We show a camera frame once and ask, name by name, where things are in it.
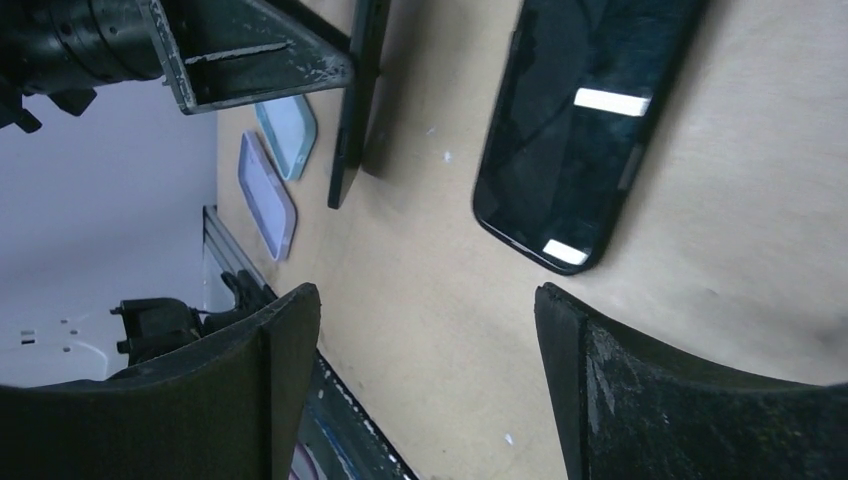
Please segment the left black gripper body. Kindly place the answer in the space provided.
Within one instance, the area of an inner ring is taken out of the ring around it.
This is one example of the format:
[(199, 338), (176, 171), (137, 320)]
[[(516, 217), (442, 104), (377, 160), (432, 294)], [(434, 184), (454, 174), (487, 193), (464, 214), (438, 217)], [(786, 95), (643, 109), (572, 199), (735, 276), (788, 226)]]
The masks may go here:
[(163, 69), (137, 1), (3, 1), (1, 126), (33, 133), (42, 123), (24, 106), (48, 97), (79, 117), (95, 89), (149, 81)]

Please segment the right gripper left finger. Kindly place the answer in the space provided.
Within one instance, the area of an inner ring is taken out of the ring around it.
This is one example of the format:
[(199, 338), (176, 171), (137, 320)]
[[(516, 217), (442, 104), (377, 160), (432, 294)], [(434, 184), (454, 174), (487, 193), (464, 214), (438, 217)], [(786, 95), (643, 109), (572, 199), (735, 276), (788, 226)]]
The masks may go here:
[(1, 390), (5, 479), (285, 479), (321, 319), (304, 283), (201, 340), (124, 369)]

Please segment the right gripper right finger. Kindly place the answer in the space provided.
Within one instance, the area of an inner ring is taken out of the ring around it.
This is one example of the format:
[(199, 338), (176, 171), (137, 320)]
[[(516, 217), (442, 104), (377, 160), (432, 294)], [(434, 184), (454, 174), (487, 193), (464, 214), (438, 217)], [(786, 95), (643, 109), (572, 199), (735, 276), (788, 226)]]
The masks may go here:
[(847, 388), (727, 367), (546, 283), (534, 316), (571, 479), (843, 479)]

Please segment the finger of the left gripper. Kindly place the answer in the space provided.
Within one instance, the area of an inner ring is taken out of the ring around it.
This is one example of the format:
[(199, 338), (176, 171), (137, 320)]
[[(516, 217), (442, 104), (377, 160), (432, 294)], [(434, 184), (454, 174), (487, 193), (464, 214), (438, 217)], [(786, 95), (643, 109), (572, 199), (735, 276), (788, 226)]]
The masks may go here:
[(186, 115), (353, 81), (349, 38), (300, 1), (141, 1), (167, 85)]

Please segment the light blue phone case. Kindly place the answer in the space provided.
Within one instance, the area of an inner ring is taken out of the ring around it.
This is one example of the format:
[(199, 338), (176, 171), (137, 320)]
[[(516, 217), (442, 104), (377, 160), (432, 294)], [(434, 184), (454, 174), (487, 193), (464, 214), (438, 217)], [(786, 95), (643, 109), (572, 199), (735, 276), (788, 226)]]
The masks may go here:
[(259, 127), (284, 181), (298, 181), (315, 145), (318, 124), (305, 95), (254, 105)]

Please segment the black phone on left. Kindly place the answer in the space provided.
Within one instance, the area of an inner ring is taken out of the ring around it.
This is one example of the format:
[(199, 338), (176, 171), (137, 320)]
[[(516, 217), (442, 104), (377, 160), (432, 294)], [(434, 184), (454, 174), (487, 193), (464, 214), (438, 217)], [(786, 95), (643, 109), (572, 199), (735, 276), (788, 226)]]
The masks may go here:
[(390, 7), (390, 0), (356, 3), (349, 47), (356, 72), (344, 90), (327, 198), (334, 210), (341, 207), (363, 160)]

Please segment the black phone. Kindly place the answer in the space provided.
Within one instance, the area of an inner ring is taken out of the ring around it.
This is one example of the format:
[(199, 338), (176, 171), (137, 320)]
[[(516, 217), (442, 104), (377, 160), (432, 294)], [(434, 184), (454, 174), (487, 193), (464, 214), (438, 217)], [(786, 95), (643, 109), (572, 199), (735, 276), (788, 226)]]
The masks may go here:
[(356, 3), (349, 47), (356, 72), (344, 90), (327, 198), (334, 210), (341, 207), (363, 160), (390, 7), (390, 0)]
[(563, 276), (603, 256), (703, 1), (526, 1), (472, 196), (478, 223)]

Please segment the black phone on right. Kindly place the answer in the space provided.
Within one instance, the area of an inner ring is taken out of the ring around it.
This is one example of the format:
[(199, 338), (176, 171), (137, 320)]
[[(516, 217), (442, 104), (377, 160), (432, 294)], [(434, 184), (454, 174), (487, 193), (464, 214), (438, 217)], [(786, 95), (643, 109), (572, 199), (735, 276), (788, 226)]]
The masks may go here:
[(563, 276), (603, 256), (703, 1), (526, 1), (472, 196), (478, 223)]

